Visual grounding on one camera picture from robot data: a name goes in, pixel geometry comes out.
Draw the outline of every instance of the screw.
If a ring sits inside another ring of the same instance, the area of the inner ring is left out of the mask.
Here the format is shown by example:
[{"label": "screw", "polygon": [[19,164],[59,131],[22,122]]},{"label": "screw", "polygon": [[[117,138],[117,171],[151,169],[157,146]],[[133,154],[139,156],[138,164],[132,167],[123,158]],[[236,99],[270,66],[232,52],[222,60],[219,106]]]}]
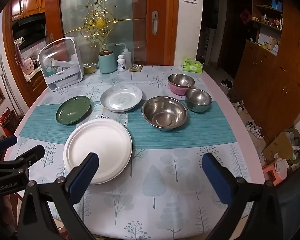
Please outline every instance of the screw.
[{"label": "screw", "polygon": [[271,181],[269,181],[269,180],[266,181],[266,185],[268,187],[273,187],[273,183]]},{"label": "screw", "polygon": [[61,176],[61,177],[58,177],[58,178],[56,179],[56,182],[57,182],[58,184],[61,184],[61,183],[63,183],[65,180],[66,180],[66,178]]},{"label": "screw", "polygon": [[237,177],[236,178],[237,182],[240,183],[240,184],[243,184],[246,182],[246,180],[243,178],[243,177]]},{"label": "screw", "polygon": [[35,184],[35,181],[34,181],[34,180],[31,180],[31,181],[28,182],[28,186],[29,186],[29,187],[34,186],[34,184]]}]

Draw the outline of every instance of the pink bowl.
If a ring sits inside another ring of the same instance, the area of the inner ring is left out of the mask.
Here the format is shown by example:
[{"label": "pink bowl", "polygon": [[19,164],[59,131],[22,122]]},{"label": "pink bowl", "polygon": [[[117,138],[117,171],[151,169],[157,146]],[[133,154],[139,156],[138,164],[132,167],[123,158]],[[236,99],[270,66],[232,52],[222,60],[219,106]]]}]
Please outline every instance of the pink bowl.
[{"label": "pink bowl", "polygon": [[184,95],[186,94],[186,91],[187,91],[188,89],[190,89],[190,88],[180,88],[180,87],[176,87],[176,86],[170,84],[169,82],[168,82],[168,85],[169,85],[170,90],[171,90],[174,94],[176,94],[176,95],[178,95],[178,96],[184,96]]}]

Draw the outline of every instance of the tree-patterned tablecloth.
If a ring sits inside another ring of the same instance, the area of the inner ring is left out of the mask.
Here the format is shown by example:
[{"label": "tree-patterned tablecloth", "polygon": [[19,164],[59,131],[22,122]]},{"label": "tree-patterned tablecloth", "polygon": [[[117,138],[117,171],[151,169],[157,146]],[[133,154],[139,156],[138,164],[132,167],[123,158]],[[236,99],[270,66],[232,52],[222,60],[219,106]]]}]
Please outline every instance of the tree-patterned tablecloth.
[{"label": "tree-patterned tablecloth", "polygon": [[[143,119],[143,102],[125,113],[109,112],[99,102],[101,94],[117,84],[140,87],[143,100],[159,95],[184,100],[169,90],[167,77],[173,73],[182,73],[181,68],[144,66],[141,73],[117,71],[107,75],[97,71],[73,86],[48,92],[24,125],[9,159],[43,145],[45,156],[30,167],[29,176],[37,183],[52,182],[68,174],[63,148],[71,132],[92,119],[115,119],[132,137],[132,157],[119,176],[104,184],[90,185],[74,205],[88,229],[106,237],[134,240],[208,234],[227,205],[220,202],[202,170],[202,156],[211,152],[234,176],[250,181],[240,147],[218,103],[213,101],[204,114],[189,111],[189,122],[184,127],[164,132]],[[197,88],[210,93],[200,75],[187,74],[195,79]],[[90,97],[89,116],[75,125],[57,123],[55,113],[60,104],[78,95]],[[61,220],[54,204],[49,206],[53,217]],[[243,217],[251,206],[247,204]]]}]

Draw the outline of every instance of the black sneaker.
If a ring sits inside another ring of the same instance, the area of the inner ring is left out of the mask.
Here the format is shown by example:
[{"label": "black sneaker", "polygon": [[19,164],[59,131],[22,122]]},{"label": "black sneaker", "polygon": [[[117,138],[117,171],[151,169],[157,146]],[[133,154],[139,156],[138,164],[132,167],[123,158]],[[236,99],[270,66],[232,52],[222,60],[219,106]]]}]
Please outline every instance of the black sneaker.
[{"label": "black sneaker", "polygon": [[223,87],[225,87],[225,88],[229,88],[229,89],[231,89],[232,88],[232,82],[231,81],[229,81],[229,80],[222,80],[221,82],[220,82],[220,84],[221,84],[221,86],[223,86]]}]

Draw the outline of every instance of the large stainless steel bowl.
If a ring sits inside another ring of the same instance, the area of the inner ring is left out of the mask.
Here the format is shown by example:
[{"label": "large stainless steel bowl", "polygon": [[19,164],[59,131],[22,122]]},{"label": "large stainless steel bowl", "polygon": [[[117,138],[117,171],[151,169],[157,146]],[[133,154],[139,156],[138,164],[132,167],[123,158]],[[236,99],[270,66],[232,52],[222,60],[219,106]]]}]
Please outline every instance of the large stainless steel bowl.
[{"label": "large stainless steel bowl", "polygon": [[183,74],[172,74],[168,76],[168,83],[179,88],[192,88],[194,79]]},{"label": "large stainless steel bowl", "polygon": [[168,131],[183,125],[188,119],[188,109],[171,97],[154,97],[142,107],[142,115],[159,130]]},{"label": "large stainless steel bowl", "polygon": [[185,98],[188,108],[196,113],[203,113],[207,111],[212,103],[211,96],[200,89],[187,90]]}]

